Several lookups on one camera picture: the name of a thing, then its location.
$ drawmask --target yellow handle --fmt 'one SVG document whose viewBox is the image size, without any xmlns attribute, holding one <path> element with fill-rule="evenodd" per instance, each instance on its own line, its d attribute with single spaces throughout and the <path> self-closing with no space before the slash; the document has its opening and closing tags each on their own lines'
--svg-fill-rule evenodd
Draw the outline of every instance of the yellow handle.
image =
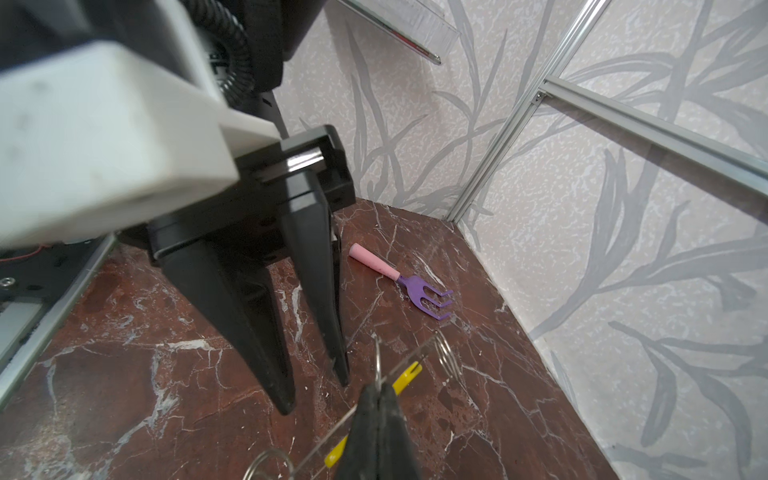
<svg viewBox="0 0 768 480">
<path fill-rule="evenodd" d="M 401 373 L 400 376 L 397 377 L 397 380 L 392 384 L 395 394 L 400 395 L 400 392 L 402 392 L 421 371 L 422 365 L 419 362 L 412 363 L 411 366 L 408 367 L 405 372 Z M 326 467 L 331 468 L 339 461 L 341 454 L 344 453 L 344 447 L 346 447 L 346 440 L 348 437 L 349 436 L 345 436 L 341 439 L 341 442 L 339 442 L 339 444 L 331 450 L 331 453 L 326 456 Z"/>
</svg>

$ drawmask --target pink handle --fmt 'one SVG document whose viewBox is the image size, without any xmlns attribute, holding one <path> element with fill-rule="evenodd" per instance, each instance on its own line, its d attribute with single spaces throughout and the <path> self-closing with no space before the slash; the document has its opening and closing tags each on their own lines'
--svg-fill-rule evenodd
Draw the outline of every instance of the pink handle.
<svg viewBox="0 0 768 480">
<path fill-rule="evenodd" d="M 370 253 L 358 243 L 355 243 L 349 249 L 349 256 L 363 265 L 373 268 L 382 275 L 388 276 L 392 280 L 397 281 L 397 279 L 400 278 L 400 272 L 387 265 L 384 260 L 378 258 L 375 254 Z"/>
</svg>

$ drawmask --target brown marble surface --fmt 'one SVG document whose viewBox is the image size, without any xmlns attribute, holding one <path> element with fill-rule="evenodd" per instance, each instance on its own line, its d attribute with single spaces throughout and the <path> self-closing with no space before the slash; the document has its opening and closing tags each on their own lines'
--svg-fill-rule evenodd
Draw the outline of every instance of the brown marble surface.
<svg viewBox="0 0 768 480">
<path fill-rule="evenodd" d="M 400 400 L 424 478 L 616 478 L 458 229 L 364 200 L 336 219 L 345 255 L 358 242 L 455 291 L 439 328 L 466 392 L 414 381 Z M 371 381 L 373 332 L 386 371 L 438 326 L 345 257 L 353 383 L 343 389 L 290 262 L 270 269 L 296 381 L 291 415 L 143 252 L 121 246 L 0 414 L 0 478 L 242 478 L 270 446 L 296 462 Z"/>
</svg>

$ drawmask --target floral wallpaper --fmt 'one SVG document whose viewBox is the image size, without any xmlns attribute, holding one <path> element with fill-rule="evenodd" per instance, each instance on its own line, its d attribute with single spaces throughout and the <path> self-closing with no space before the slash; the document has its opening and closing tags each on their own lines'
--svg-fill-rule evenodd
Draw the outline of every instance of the floral wallpaper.
<svg viewBox="0 0 768 480">
<path fill-rule="evenodd" d="M 765 158 L 766 27 L 613 0 L 562 77 Z M 620 477 L 768 478 L 765 197 L 545 100 L 460 227 Z"/>
<path fill-rule="evenodd" d="M 357 194 L 443 217 L 583 0 L 440 0 L 460 32 L 432 65 L 333 0 L 275 96 L 289 132 L 332 124 Z"/>
</svg>

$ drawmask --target red marble tabletop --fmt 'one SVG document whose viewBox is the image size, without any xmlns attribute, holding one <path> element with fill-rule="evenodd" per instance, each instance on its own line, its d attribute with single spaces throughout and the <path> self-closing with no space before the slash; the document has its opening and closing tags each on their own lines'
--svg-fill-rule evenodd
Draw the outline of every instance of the red marble tabletop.
<svg viewBox="0 0 768 480">
<path fill-rule="evenodd" d="M 438 326 L 347 260 L 355 242 L 455 291 L 439 327 L 468 397 L 401 395 L 424 479 L 616 478 L 455 226 L 365 200 L 336 220 L 352 385 L 333 375 L 290 261 L 270 267 L 296 382 L 282 416 L 146 255 L 121 246 L 0 414 L 0 478 L 239 479 L 270 446 L 301 459 L 371 381 L 373 332 L 386 369 Z"/>
</svg>

